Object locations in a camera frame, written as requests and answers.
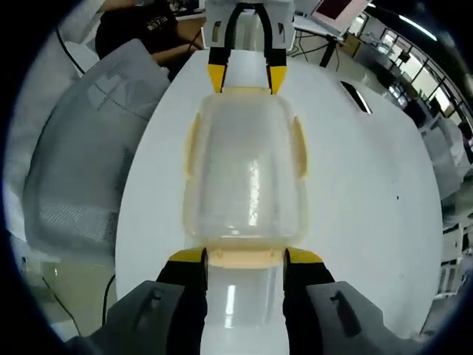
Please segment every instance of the white round table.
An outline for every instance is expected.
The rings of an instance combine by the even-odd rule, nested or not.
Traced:
[[[186,247],[185,140],[213,93],[207,61],[208,51],[191,57],[137,149],[118,221],[118,299],[155,280],[169,256]],[[363,85],[353,83],[371,115],[334,72],[293,59],[287,67],[279,94],[299,116],[307,145],[309,226],[296,247],[320,255],[336,280],[377,305],[391,331],[419,332],[438,285],[442,238],[438,188],[421,136],[399,108]],[[262,53],[234,50],[225,85],[266,87]],[[284,332],[282,312],[275,318]]]

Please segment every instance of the ceiling light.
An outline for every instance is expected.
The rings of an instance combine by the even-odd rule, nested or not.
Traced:
[[[419,31],[421,31],[424,35],[426,36],[429,36],[431,39],[433,39],[434,41],[437,41],[437,37],[435,37],[434,35],[432,35],[428,30],[426,30],[425,28],[423,28],[421,25],[419,24],[416,24],[414,21],[412,20],[409,20],[407,17],[404,17],[402,15],[398,15],[399,18],[402,20],[402,21],[405,21],[407,22],[408,24],[410,24],[411,26],[417,28]]]

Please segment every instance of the white wall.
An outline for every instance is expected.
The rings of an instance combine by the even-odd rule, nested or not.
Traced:
[[[372,16],[368,16],[367,23],[361,33],[372,33],[373,38],[378,39],[383,35],[385,28],[386,26],[384,26],[381,21]]]

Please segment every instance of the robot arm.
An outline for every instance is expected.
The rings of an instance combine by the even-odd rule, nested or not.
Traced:
[[[200,354],[207,315],[207,251],[173,255],[156,282],[145,281],[110,308],[106,324],[68,342],[77,354]],[[382,312],[346,282],[335,282],[322,260],[287,248],[283,312],[291,355],[413,354]]]
[[[265,32],[265,58],[268,82],[272,94],[286,73],[286,51],[294,38],[294,3],[292,0],[208,0],[205,3],[207,21],[204,39],[210,47],[208,72],[215,92],[222,92],[225,74],[233,47],[239,15],[253,10],[259,16]]]

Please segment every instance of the black t-shirt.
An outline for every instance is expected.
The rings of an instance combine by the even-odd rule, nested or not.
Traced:
[[[95,36],[95,49],[103,58],[133,38],[140,39],[151,54],[183,44],[166,0],[104,13]]]

